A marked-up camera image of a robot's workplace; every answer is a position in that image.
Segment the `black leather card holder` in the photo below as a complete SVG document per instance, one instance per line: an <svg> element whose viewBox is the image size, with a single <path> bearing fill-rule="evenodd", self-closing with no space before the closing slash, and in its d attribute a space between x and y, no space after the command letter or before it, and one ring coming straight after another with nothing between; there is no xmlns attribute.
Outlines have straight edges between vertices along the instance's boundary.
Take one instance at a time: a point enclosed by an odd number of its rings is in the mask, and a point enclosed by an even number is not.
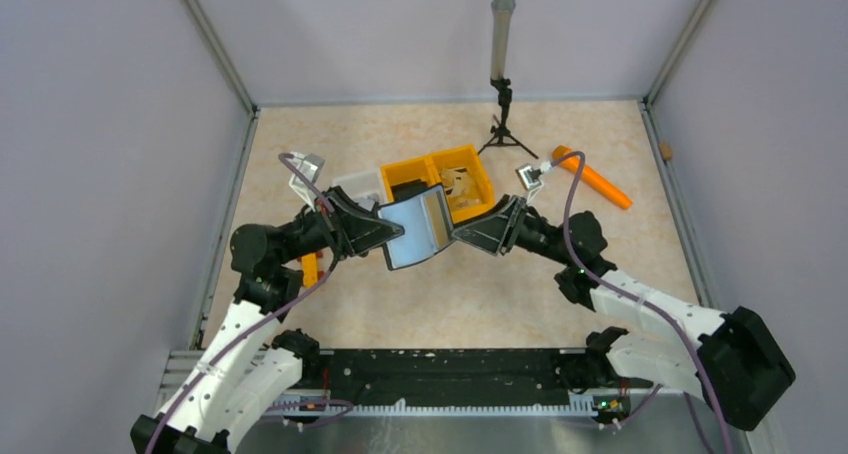
<svg viewBox="0 0 848 454"><path fill-rule="evenodd" d="M382 205L378 218L398 225L402 233L383 246L390 271L421 264L453 244L454 223L445 189L437 184L415 196Z"/></svg>

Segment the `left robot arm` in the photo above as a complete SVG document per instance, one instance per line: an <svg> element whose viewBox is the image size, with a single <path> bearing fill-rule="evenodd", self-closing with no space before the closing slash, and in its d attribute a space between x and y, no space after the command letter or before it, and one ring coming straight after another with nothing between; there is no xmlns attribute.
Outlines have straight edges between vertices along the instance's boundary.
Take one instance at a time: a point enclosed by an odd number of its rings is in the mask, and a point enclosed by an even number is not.
<svg viewBox="0 0 848 454"><path fill-rule="evenodd" d="M142 415L130 437L138 453L232 453L285 390L319 378L314 344L289 332L253 366L259 348L310 291L288 263L328 249L334 263L362 256L404 234L404 228L363 209L339 187L279 225L244 224L230 238L231 268L240 276L212 342L174 395L153 416Z"/></svg>

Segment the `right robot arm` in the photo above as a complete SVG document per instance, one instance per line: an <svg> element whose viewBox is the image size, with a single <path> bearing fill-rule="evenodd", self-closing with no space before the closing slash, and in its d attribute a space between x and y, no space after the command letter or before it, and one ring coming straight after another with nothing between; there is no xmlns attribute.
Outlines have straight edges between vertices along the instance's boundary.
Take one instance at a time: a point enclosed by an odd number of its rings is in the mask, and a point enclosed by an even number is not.
<svg viewBox="0 0 848 454"><path fill-rule="evenodd" d="M519 247L562 264L560 292L590 311L622 319L659 342L613 330L607 347L586 359L589 378L612 386L638 378L678 389L721 412L730 426L752 431L796 380L763 318L744 306L732 312L689 303L652 288L602 252L600 222L590 211L554 226L518 196L466 220L453 239L493 255Z"/></svg>

